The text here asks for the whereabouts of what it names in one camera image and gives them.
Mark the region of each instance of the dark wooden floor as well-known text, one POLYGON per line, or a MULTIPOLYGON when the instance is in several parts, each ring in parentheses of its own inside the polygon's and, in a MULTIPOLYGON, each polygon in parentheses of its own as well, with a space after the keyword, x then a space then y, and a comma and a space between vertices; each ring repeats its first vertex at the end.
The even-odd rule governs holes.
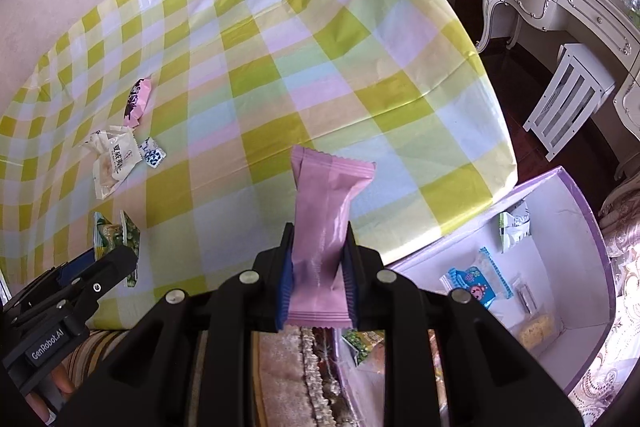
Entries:
POLYGON ((583 126, 552 162, 532 131, 522 128, 542 96, 551 73, 539 62, 531 64, 517 50, 501 49, 481 55, 509 128, 518 162, 518 183, 561 165, 569 172, 597 215, 607 195, 616 186, 616 160, 595 124, 583 126))

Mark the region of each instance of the lace curtain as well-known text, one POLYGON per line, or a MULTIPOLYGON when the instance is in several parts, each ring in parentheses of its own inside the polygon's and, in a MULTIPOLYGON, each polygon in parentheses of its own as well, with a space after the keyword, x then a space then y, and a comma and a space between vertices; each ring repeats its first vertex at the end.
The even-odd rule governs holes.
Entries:
POLYGON ((598 356, 570 394, 586 427, 611 404, 640 357, 640 175, 612 192, 600 217, 616 282, 616 318, 598 356))

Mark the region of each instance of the screw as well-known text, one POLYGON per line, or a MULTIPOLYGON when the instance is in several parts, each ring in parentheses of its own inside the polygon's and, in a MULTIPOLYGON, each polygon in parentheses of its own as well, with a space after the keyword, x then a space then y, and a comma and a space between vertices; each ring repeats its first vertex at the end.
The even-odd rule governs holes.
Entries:
POLYGON ((398 278, 396 272, 392 272, 391 270, 380 270, 376 273, 376 279, 385 284, 391 284, 398 278))
POLYGON ((164 300, 169 304, 179 304, 184 301, 184 292, 182 290, 171 290, 164 296, 164 300))
POLYGON ((260 279, 260 274, 254 270, 247 270, 239 275, 242 284, 254 284, 260 279))
POLYGON ((460 304, 467 304, 471 302, 471 293, 462 288, 456 288, 451 292, 451 298, 460 304))

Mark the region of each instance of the packaged pastry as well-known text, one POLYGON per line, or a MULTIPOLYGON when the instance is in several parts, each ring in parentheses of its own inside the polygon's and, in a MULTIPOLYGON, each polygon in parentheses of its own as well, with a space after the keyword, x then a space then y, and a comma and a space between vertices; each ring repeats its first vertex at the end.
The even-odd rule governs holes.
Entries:
POLYGON ((112 194, 129 175, 142 155, 129 127, 111 125, 93 133, 84 143, 98 153, 94 162, 95 197, 103 200, 112 194))
POLYGON ((488 308, 497 298, 510 299, 513 291, 486 248, 476 254, 473 264, 464 270, 450 268, 440 277, 447 292, 463 288, 488 308))
POLYGON ((291 251, 293 291, 287 322, 351 328, 342 276, 342 247, 351 201, 373 180, 373 163, 296 145, 291 150, 296 194, 291 251))
POLYGON ((533 351, 554 338, 557 333, 558 327, 554 316, 550 313, 541 313, 526 321, 520 327, 516 338, 527 351, 533 351))

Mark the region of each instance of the blue and white candy wrapper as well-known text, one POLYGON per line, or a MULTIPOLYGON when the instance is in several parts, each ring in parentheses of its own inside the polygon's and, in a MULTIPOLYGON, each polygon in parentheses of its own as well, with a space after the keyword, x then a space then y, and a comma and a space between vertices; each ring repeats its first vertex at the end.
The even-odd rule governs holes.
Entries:
POLYGON ((142 142, 140 153, 145 159, 146 164, 153 168, 158 167, 160 162, 166 157, 166 153, 160 149, 156 140, 151 137, 142 142))

